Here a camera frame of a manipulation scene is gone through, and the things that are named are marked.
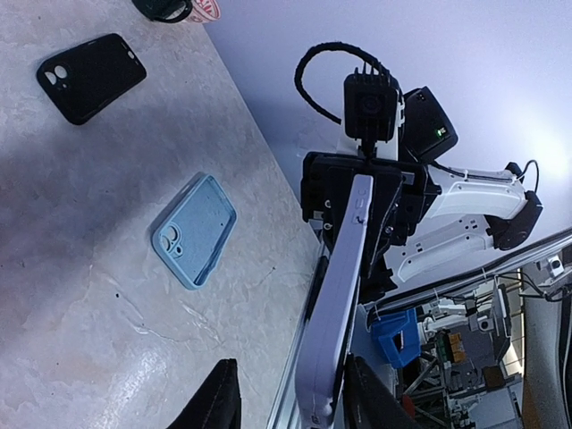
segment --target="phone case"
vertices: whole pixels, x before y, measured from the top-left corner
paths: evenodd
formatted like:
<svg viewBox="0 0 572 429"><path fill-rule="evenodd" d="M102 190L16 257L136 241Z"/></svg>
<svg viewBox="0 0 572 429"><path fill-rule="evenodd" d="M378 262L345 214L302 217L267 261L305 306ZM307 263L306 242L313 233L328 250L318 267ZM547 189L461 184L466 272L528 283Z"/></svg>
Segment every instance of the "phone case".
<svg viewBox="0 0 572 429"><path fill-rule="evenodd" d="M237 222L213 176L202 177L151 237L157 255L190 290L205 286Z"/></svg>
<svg viewBox="0 0 572 429"><path fill-rule="evenodd" d="M118 34L108 34L45 60L36 77L65 119L87 122L147 76Z"/></svg>

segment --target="tabletop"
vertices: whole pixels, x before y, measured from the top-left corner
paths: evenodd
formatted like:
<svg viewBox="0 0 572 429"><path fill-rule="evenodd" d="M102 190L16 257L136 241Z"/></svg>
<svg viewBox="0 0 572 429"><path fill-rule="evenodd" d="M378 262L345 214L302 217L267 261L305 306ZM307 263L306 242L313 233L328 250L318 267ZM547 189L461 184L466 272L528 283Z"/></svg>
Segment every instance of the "tabletop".
<svg viewBox="0 0 572 429"><path fill-rule="evenodd" d="M166 427L221 358L243 427L265 427L318 243L203 28L129 0L0 10L0 427ZM111 32L147 78L71 125L36 69ZM189 291L150 225L199 173L238 223Z"/></svg>

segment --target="blue phone case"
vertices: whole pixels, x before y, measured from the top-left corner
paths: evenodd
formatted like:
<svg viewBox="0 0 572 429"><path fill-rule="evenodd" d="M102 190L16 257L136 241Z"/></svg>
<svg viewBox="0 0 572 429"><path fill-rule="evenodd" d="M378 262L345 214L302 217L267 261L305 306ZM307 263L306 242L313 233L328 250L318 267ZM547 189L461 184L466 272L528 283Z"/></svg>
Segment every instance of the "blue phone case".
<svg viewBox="0 0 572 429"><path fill-rule="evenodd" d="M201 178L152 235L153 249L183 286L205 286L237 221L213 176Z"/></svg>

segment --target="blue bin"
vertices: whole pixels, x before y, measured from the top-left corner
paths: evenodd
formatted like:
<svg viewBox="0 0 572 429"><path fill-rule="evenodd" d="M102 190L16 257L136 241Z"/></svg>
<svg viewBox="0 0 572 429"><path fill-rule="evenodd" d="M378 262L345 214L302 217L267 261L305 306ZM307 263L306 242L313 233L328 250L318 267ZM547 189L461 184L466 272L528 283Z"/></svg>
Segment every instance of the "blue bin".
<svg viewBox="0 0 572 429"><path fill-rule="evenodd" d="M421 355L414 308L381 316L372 324L371 336L383 359L396 369Z"/></svg>

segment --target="table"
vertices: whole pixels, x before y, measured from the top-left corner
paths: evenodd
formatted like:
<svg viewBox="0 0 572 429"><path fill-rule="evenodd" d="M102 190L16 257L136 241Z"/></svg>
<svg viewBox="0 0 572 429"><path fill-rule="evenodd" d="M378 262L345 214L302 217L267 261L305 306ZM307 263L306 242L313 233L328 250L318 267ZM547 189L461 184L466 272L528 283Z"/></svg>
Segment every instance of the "table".
<svg viewBox="0 0 572 429"><path fill-rule="evenodd" d="M208 36L128 0L0 10L0 427L166 427L220 358L238 359L243 427L265 427L318 243ZM148 76L73 126L36 69L109 32ZM149 225L199 172L239 220L188 291Z"/></svg>

